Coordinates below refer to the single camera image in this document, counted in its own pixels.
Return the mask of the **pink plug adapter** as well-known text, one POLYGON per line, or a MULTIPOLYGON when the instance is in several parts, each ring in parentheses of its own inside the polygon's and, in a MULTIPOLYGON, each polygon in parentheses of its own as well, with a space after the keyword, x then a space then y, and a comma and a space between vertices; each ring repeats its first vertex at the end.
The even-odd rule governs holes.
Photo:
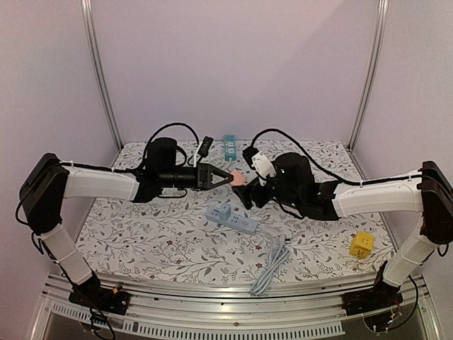
POLYGON ((240 171, 234 169, 231 175, 233 176, 233 181, 230 183, 231 186, 245 186, 247 184, 246 178, 240 171))

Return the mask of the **light blue plug adapter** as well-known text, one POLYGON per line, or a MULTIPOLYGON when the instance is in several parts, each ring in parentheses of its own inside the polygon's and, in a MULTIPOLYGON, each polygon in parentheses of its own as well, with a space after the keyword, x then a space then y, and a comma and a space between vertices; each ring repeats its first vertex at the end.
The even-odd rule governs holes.
POLYGON ((218 209, 218 218, 222 221, 227 221, 231 216, 231 206, 228 203, 223 204, 218 209))

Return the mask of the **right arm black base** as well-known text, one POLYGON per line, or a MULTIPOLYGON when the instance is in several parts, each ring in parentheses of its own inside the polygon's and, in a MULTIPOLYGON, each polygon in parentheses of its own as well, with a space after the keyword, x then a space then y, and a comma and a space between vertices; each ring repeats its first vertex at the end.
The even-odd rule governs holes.
POLYGON ((395 312, 389 308, 398 306, 403 302, 400 286, 394 287, 384 282, 382 277, 374 280, 373 286, 365 290, 345 293, 341 297, 341 307, 347 316, 375 312, 387 308, 386 312, 372 314, 365 317, 365 325, 372 332, 386 332, 393 324, 395 312))

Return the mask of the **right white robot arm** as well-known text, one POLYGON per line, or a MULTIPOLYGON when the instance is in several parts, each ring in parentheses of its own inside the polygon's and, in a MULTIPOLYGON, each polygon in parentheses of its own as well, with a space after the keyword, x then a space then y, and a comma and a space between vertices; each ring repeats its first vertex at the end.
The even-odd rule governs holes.
POLYGON ((270 201, 297 218, 336 221, 362 213, 410 211, 421 214, 416 229, 379 270, 366 303, 382 308, 394 290, 443 244, 452 242, 452 186, 433 161, 421 169, 371 181, 332 179, 316 182, 309 159, 289 152, 270 161, 263 153, 249 157, 256 178, 234 186, 245 209, 270 201))

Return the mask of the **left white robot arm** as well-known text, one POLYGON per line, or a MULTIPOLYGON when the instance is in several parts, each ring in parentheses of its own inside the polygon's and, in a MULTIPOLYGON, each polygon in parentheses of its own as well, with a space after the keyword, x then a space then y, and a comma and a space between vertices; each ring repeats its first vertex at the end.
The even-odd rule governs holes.
POLYGON ((232 174, 211 164, 177 164, 179 152, 175 139, 160 137, 147 143, 141 163, 133 169, 64 162, 47 153, 21 186, 16 210, 25 217, 17 222, 38 236, 89 307, 100 307, 105 292, 94 283, 95 273, 62 225, 63 201, 88 197, 148 203, 166 188, 208 191, 233 181, 232 174))

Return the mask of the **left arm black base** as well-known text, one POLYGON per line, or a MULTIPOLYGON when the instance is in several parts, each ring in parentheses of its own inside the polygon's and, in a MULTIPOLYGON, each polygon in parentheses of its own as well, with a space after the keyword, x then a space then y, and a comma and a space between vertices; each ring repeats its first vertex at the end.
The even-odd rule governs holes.
POLYGON ((97 276, 92 276, 86 282, 74 284, 69 295, 71 303, 84 307, 97 307, 102 312, 126 315, 131 295, 123 290, 119 282, 113 288, 104 288, 97 276))

